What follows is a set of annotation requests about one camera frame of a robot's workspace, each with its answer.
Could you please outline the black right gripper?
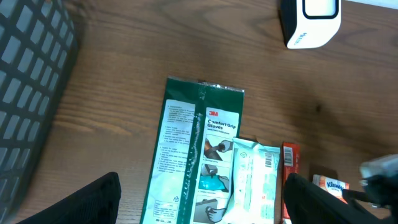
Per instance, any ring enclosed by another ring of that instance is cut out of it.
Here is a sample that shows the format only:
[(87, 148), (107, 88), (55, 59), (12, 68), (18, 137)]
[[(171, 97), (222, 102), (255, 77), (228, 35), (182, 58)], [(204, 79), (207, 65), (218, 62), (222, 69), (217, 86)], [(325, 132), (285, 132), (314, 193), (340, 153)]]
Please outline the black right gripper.
[(378, 208), (397, 208), (397, 154), (363, 162), (359, 171), (364, 192), (343, 190), (349, 205), (362, 208), (356, 201), (368, 202)]

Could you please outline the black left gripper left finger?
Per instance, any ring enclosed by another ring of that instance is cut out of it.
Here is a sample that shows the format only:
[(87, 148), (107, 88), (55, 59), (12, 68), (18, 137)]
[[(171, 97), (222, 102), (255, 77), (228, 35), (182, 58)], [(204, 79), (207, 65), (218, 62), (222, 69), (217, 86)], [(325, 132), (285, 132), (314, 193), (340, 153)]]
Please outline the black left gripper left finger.
[(121, 199), (116, 172), (109, 172), (18, 224), (115, 224)]

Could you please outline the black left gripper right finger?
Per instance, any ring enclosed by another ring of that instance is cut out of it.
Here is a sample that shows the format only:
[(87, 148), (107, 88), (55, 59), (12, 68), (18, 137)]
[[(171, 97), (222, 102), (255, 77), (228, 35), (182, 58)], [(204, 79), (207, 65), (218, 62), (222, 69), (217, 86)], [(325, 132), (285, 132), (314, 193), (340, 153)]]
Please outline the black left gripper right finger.
[(291, 173), (282, 192), (293, 224), (372, 224), (381, 223), (370, 213), (363, 213), (342, 202), (302, 176)]

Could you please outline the orange tissue packet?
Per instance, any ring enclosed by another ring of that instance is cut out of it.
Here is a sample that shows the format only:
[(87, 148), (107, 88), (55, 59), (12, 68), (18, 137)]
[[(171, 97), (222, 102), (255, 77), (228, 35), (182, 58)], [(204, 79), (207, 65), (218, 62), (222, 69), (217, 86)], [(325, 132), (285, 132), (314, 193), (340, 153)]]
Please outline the orange tissue packet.
[(343, 198), (343, 190), (349, 189), (349, 183), (318, 174), (313, 175), (312, 183), (346, 203)]

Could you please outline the mint green wipes pack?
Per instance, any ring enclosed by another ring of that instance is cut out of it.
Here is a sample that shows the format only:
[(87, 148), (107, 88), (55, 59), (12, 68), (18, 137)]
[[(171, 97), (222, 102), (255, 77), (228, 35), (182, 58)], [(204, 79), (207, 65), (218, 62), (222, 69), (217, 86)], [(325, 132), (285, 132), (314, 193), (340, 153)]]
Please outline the mint green wipes pack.
[(274, 223), (280, 148), (233, 139), (233, 194), (222, 223)]

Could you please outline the red stick packet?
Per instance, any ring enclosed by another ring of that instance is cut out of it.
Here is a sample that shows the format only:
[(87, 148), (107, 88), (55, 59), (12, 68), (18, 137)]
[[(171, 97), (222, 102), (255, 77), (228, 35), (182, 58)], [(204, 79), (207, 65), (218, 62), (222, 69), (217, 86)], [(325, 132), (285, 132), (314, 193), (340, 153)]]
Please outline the red stick packet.
[[(300, 157), (300, 146), (289, 142), (283, 142), (283, 179), (282, 179), (282, 190), (285, 189), (285, 182), (291, 173), (299, 172), (299, 157)], [(282, 198), (282, 216), (281, 224), (291, 224), (291, 220), (285, 205), (284, 198)]]

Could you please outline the white green package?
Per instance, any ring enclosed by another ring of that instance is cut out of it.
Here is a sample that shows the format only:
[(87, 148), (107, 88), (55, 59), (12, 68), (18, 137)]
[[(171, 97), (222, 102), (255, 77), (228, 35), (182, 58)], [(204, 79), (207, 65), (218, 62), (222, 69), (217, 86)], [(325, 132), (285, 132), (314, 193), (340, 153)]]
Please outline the white green package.
[(168, 78), (141, 223), (220, 221), (244, 90)]

